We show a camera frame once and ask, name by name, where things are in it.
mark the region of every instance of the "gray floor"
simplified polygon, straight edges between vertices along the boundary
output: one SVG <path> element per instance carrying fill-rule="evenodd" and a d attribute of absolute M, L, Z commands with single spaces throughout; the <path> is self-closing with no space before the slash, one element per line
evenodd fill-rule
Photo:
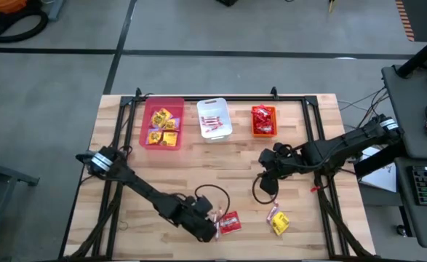
<path fill-rule="evenodd" d="M 68 0 L 60 20 L 33 39 L 0 47 L 115 49 L 130 0 Z M 18 32 L 34 23 L 28 18 Z M 125 49 L 413 54 L 394 0 L 138 0 Z M 0 164 L 41 177 L 19 185 L 1 225 L 0 258 L 54 259 L 61 248 L 81 165 L 113 55 L 0 54 Z M 338 95 L 340 106 L 379 90 L 381 68 L 403 60 L 160 57 L 123 55 L 112 94 L 137 87 L 157 94 L 280 93 Z M 370 106 L 370 99 L 357 104 Z M 386 100 L 378 113 L 393 115 Z M 357 125 L 364 111 L 342 111 Z M 427 261 L 427 249 L 403 239 L 394 207 L 367 207 L 377 254 Z"/>

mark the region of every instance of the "red candy wrapper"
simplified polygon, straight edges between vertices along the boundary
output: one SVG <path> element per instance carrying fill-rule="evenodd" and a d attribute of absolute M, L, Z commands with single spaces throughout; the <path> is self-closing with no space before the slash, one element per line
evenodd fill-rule
<path fill-rule="evenodd" d="M 236 211 L 226 214 L 220 221 L 221 234 L 229 234 L 240 229 L 242 229 L 241 221 Z"/>
<path fill-rule="evenodd" d="M 252 110 L 255 134 L 274 134 L 272 112 L 264 105 L 260 105 Z"/>

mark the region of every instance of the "black hose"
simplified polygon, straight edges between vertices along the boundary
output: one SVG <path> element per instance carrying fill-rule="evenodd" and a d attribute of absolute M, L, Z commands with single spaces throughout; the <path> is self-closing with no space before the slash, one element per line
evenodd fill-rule
<path fill-rule="evenodd" d="M 29 17 L 31 15 L 38 15 L 40 16 L 40 22 L 36 25 L 36 27 L 32 28 L 31 30 L 19 33 L 15 36 L 0 36 L 0 43 L 14 43 L 22 40 L 29 39 L 38 33 L 42 32 L 45 27 L 47 27 L 48 23 L 48 15 L 41 11 L 40 9 L 30 9 L 30 10 L 23 10 L 19 11 L 16 14 L 11 15 L 11 17 L 8 17 L 8 22 L 6 25 L 0 25 L 5 26 L 6 28 L 10 27 L 11 25 L 15 24 L 17 21 L 23 19 L 24 17 Z"/>

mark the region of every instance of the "black desk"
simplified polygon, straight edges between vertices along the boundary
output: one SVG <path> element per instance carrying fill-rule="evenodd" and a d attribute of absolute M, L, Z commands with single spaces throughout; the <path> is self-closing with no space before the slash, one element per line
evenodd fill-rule
<path fill-rule="evenodd" d="M 427 159 L 427 132 L 424 128 L 427 106 L 427 69 L 416 70 L 408 79 L 397 76 L 393 67 L 383 68 L 381 72 L 398 124 L 404 130 L 403 145 L 398 146 L 402 150 L 395 151 L 394 154 L 393 152 L 386 154 L 391 157 L 389 161 L 401 156 L 395 158 L 394 163 L 397 168 L 402 211 L 405 210 L 403 217 L 407 217 L 404 225 L 417 237 L 422 247 L 427 247 L 427 207 L 415 203 L 406 171 L 408 166 L 427 165 L 427 160 L 420 160 Z"/>
<path fill-rule="evenodd" d="M 397 76 L 393 67 L 383 68 L 381 73 L 396 119 L 405 131 L 403 141 L 407 155 L 427 159 L 427 70 L 416 70 L 409 79 Z"/>

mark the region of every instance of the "plastic bin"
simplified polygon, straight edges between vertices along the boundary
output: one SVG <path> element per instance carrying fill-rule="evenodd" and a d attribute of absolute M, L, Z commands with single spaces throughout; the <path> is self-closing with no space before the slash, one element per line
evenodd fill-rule
<path fill-rule="evenodd" d="M 197 111 L 199 113 L 199 123 L 201 136 L 207 143 L 217 143 L 227 141 L 233 132 L 233 125 L 229 117 L 228 104 L 224 98 L 214 98 L 202 100 L 197 103 Z M 209 116 L 219 116 L 223 125 L 216 130 L 208 132 L 209 127 L 202 125 L 201 118 Z"/>
<path fill-rule="evenodd" d="M 252 107 L 252 111 L 254 111 L 254 109 L 259 108 L 260 106 L 253 106 Z M 254 135 L 254 137 L 256 138 L 271 138 L 275 135 L 278 135 L 278 124 L 276 123 L 276 108 L 274 106 L 265 106 L 266 109 L 268 109 L 269 111 L 271 111 L 271 121 L 273 122 L 273 130 L 274 133 L 273 134 L 257 134 L 254 131 L 254 118 L 253 116 L 252 118 L 252 134 Z"/>
<path fill-rule="evenodd" d="M 148 130 L 151 128 L 151 117 L 156 111 L 165 108 L 173 118 L 179 118 L 179 131 L 177 131 L 176 146 L 147 145 Z M 139 144 L 148 150 L 179 150 L 183 140 L 184 122 L 184 99 L 183 98 L 148 98 L 145 101 L 145 111 L 143 114 L 142 127 L 140 129 Z"/>

